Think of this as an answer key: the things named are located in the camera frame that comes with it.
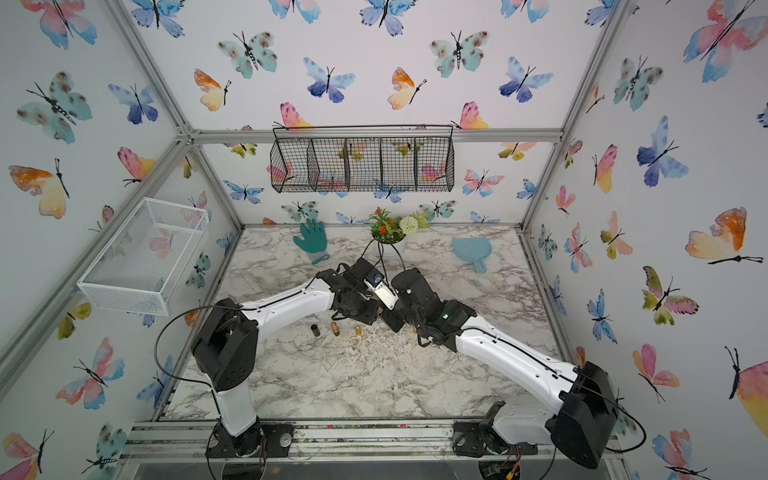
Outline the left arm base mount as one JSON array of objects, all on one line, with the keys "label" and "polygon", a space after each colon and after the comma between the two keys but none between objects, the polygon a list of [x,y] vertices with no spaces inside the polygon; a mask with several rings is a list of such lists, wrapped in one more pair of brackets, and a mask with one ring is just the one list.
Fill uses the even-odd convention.
[{"label": "left arm base mount", "polygon": [[206,447],[207,459],[287,458],[293,443],[294,425],[264,423],[259,418],[244,433],[235,436],[218,423]]}]

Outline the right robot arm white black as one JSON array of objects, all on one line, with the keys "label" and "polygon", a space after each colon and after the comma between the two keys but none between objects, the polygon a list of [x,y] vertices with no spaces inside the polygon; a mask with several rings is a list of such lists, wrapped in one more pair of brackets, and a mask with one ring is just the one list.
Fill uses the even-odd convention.
[{"label": "right robot arm white black", "polygon": [[428,346],[444,346],[479,360],[533,395],[549,412],[542,429],[574,463],[595,469],[618,420],[609,376],[599,366],[559,361],[512,338],[476,309],[442,300],[422,273],[405,270],[386,282],[381,273],[365,284],[385,312],[416,328]]}]

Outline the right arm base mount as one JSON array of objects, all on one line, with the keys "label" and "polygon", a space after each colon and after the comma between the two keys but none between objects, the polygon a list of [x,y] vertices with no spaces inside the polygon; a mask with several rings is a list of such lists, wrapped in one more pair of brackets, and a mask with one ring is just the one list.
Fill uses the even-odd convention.
[{"label": "right arm base mount", "polygon": [[494,429],[494,420],[506,405],[496,401],[479,421],[457,421],[453,424],[452,450],[457,456],[481,458],[486,454],[535,455],[538,447],[527,442],[508,443]]}]

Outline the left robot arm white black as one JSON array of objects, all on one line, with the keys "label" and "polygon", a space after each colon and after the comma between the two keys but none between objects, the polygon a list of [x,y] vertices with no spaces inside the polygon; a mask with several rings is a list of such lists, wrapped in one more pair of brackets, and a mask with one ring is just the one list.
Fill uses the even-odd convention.
[{"label": "left robot arm white black", "polygon": [[392,309],[395,291],[366,259],[339,271],[317,273],[307,283],[261,300],[217,302],[192,345],[194,359],[211,384],[221,424],[234,438],[248,435],[258,415],[248,378],[262,345],[277,332],[307,317],[332,311],[345,319],[374,321]]}]

